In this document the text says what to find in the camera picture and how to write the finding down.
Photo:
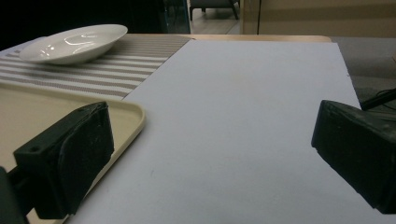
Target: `chair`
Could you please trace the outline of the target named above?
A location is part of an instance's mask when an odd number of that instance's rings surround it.
[[[239,20],[235,3],[240,6],[239,0],[190,0],[190,21],[192,21],[192,11],[195,8],[200,8],[203,12],[206,12],[207,8],[231,8],[235,19]]]

